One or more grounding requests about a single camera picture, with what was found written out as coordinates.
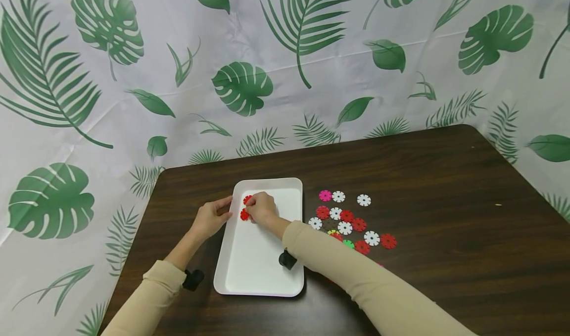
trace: leaf print backdrop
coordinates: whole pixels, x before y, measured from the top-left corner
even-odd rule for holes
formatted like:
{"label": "leaf print backdrop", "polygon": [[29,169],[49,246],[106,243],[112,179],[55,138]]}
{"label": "leaf print backdrop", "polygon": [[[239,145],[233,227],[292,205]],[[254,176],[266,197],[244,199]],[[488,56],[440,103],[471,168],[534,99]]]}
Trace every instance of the leaf print backdrop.
{"label": "leaf print backdrop", "polygon": [[95,335],[166,168],[463,123],[570,221],[569,2],[0,0],[0,335]]}

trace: hand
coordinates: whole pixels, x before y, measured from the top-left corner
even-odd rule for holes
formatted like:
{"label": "hand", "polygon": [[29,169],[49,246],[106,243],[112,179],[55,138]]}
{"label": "hand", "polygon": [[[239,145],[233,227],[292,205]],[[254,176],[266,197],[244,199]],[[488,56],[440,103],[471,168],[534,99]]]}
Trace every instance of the hand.
{"label": "hand", "polygon": [[228,206],[230,202],[232,202],[231,196],[217,201],[206,202],[198,209],[189,234],[195,234],[196,237],[203,240],[213,236],[232,216],[231,212],[222,213],[219,211],[221,208]]}
{"label": "hand", "polygon": [[251,215],[253,223],[258,223],[263,228],[268,228],[271,221],[279,217],[273,196],[265,191],[256,193],[247,201],[246,212]]}

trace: dark brown table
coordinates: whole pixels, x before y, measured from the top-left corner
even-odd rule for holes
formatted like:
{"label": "dark brown table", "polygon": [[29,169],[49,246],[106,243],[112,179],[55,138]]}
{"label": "dark brown table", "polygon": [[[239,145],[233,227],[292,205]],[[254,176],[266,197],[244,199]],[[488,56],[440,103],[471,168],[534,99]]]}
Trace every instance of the dark brown table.
{"label": "dark brown table", "polygon": [[[319,191],[344,191],[342,207],[359,211],[368,230],[397,237],[395,249],[372,247],[368,256],[473,332],[570,335],[570,226],[469,126],[166,170],[102,327],[200,205],[231,194],[243,179],[289,176],[303,181],[305,221],[323,204]],[[361,193],[371,206],[356,204]],[[191,261],[189,269],[206,278],[197,291],[181,291],[156,335],[376,335],[344,291],[311,271],[292,299],[217,294],[222,235]]]}

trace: white tray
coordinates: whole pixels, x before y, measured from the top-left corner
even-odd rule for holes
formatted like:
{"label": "white tray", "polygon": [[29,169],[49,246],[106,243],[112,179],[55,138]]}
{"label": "white tray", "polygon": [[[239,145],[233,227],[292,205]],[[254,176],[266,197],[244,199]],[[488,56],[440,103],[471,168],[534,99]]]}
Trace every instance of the white tray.
{"label": "white tray", "polygon": [[251,221],[239,218],[243,198],[266,191],[275,198],[279,216],[303,220],[303,183],[297,178],[241,181],[236,184],[226,223],[224,240],[214,274],[214,289],[220,294],[294,297],[303,290],[303,266],[289,271],[279,264],[284,249],[274,235]]}

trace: red gear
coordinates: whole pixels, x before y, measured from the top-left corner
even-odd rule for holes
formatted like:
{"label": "red gear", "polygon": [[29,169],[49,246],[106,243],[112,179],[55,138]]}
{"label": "red gear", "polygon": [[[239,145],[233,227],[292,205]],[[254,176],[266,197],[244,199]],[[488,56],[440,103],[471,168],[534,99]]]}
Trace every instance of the red gear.
{"label": "red gear", "polygon": [[354,219],[352,220],[352,228],[357,232],[362,232],[366,230],[366,223],[363,219]]}
{"label": "red gear", "polygon": [[330,210],[326,206],[319,206],[317,208],[317,217],[321,220],[326,220],[329,218]]}
{"label": "red gear", "polygon": [[368,246],[364,241],[356,241],[355,250],[366,256],[368,252],[370,252],[370,246]]}
{"label": "red gear", "polygon": [[241,209],[241,212],[239,213],[239,218],[247,221],[249,219],[250,214],[246,211],[245,208]]}
{"label": "red gear", "polygon": [[395,241],[395,237],[393,235],[383,234],[380,236],[380,244],[386,249],[393,249],[397,242]]}
{"label": "red gear", "polygon": [[340,213],[341,221],[352,222],[352,220],[354,220],[354,218],[355,218],[355,215],[353,215],[352,212],[350,212],[348,210],[342,210],[342,212]]}
{"label": "red gear", "polygon": [[334,232],[334,234],[330,234],[329,236],[331,236],[331,237],[333,237],[333,238],[335,238],[335,239],[337,239],[337,240],[339,240],[339,241],[342,242],[342,235],[339,234],[338,232]]}

